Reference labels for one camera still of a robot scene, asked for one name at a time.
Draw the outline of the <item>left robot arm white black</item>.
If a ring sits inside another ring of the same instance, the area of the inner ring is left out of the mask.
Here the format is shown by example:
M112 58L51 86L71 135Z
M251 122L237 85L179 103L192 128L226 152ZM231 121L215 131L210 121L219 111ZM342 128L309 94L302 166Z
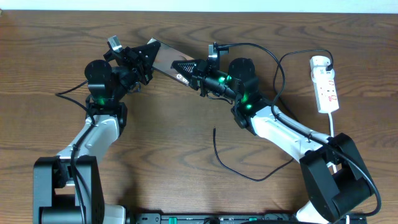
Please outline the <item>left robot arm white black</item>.
M152 80L161 44L122 47L116 36L107 43L104 58L84 71L90 91L79 105L86 113L84 127L56 156L34 164L34 223L134 223L125 206L105 203L98 164L126 126L122 98Z

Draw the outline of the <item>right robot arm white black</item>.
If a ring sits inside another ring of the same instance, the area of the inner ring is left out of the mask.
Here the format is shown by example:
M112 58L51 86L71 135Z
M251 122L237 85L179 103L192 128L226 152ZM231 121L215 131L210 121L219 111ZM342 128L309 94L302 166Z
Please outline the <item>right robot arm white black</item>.
M279 146L300 164L309 197L295 217L300 222L335 223L379 192L353 140L311 130L286 116L258 88L252 60L233 60L227 73L211 60L176 60L172 68L202 95L209 92L235 102L237 124Z

